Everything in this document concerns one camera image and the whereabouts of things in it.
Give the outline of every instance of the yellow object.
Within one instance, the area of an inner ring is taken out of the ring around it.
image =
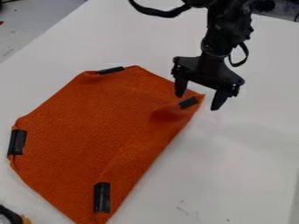
[[[32,222],[25,216],[22,215],[21,218],[22,218],[23,224],[32,224]]]

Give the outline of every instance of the tabletop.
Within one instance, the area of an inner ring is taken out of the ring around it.
[[[140,1],[169,9],[178,0]],[[0,66],[0,203],[34,223],[72,223],[26,186],[6,160],[10,126],[76,74],[139,65],[171,79],[174,56],[196,56],[206,11],[164,19],[126,0],[89,0]],[[109,224],[294,224],[299,193],[299,26],[254,16],[240,96],[205,104],[139,181]]]

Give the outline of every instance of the robotic arm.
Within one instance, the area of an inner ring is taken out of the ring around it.
[[[201,42],[202,53],[198,57],[176,57],[172,75],[175,78],[175,92],[182,97],[189,81],[216,90],[211,110],[218,110],[229,97],[237,96],[245,81],[226,66],[225,58],[232,67],[239,67],[247,61],[249,51],[245,41],[254,31],[251,26],[253,9],[272,10],[268,0],[182,0],[184,5],[169,11],[146,8],[129,0],[139,12],[162,18],[174,18],[190,8],[207,8],[207,32]],[[246,58],[238,63],[231,59],[232,50],[240,46]]]

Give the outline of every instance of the black tab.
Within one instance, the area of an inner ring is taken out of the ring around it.
[[[26,138],[26,130],[14,129],[11,132],[10,147],[7,155],[23,155],[23,149],[26,143]]]
[[[181,106],[181,109],[187,109],[190,106],[197,104],[197,103],[198,103],[198,99],[193,96],[187,100],[181,101],[178,105]]]
[[[110,183],[94,186],[94,212],[110,213]]]
[[[124,70],[123,66],[117,66],[117,67],[112,67],[112,68],[109,68],[109,69],[100,70],[100,71],[98,71],[98,74],[100,74],[100,75],[112,74],[112,73],[117,73],[117,72],[120,72],[120,71],[123,71],[123,70]]]

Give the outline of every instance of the towel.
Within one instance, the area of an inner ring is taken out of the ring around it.
[[[103,224],[204,99],[139,66],[79,74],[17,119],[8,159],[78,224]]]

